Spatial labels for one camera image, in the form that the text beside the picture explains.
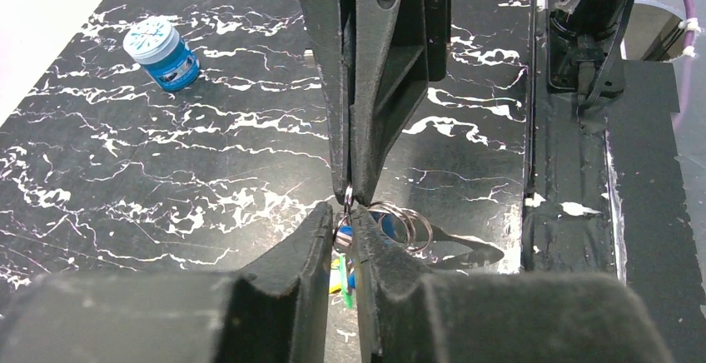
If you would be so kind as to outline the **green tagged key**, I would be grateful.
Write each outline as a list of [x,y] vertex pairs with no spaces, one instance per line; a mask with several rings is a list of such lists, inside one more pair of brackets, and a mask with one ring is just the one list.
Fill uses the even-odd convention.
[[346,307],[352,309],[355,306],[353,291],[355,289],[355,273],[353,272],[352,261],[348,256],[341,254],[339,257],[338,273],[340,277],[340,293]]

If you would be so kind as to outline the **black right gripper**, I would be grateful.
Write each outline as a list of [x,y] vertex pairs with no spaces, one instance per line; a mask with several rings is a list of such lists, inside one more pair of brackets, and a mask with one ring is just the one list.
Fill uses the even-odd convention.
[[326,102],[334,195],[351,183],[368,206],[428,81],[447,74],[451,0],[355,0],[353,86],[353,0],[298,2]]

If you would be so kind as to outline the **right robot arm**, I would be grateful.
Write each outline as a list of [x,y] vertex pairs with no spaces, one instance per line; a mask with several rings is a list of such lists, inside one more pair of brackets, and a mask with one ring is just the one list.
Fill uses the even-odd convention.
[[[326,101],[331,178],[344,205],[372,203],[387,154],[432,82],[445,78],[451,0],[298,0]],[[634,0],[555,0],[549,80],[582,108],[612,98]]]

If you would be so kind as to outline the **blue tagged key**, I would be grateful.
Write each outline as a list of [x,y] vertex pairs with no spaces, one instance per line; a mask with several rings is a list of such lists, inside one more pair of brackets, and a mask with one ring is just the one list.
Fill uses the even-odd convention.
[[353,246],[353,236],[350,226],[341,226],[336,233],[334,249],[338,253],[349,253]]

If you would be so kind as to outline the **yellow tagged key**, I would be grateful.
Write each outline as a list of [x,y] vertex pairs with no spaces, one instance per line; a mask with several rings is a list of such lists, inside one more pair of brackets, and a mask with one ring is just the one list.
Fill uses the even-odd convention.
[[336,258],[331,262],[329,293],[335,294],[337,292],[340,292],[341,291],[341,284],[342,284],[341,261],[339,258]]

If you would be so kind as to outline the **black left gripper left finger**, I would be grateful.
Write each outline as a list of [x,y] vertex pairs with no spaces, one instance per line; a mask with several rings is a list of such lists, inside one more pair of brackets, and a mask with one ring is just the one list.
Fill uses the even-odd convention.
[[236,271],[38,277],[1,323],[4,362],[321,362],[333,212],[319,203]]

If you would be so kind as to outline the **white metal keyring plate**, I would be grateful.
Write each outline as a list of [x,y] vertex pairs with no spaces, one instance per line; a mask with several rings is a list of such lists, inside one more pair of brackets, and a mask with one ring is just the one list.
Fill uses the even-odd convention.
[[468,271],[505,258],[505,252],[496,244],[477,236],[449,233],[419,212],[391,201],[375,201],[367,211],[383,241],[398,246],[433,270]]

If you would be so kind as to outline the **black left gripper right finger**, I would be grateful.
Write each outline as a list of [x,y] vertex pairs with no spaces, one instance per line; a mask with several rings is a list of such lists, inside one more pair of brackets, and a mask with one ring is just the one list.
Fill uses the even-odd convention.
[[351,218],[365,362],[670,362],[644,303],[600,273],[434,271]]

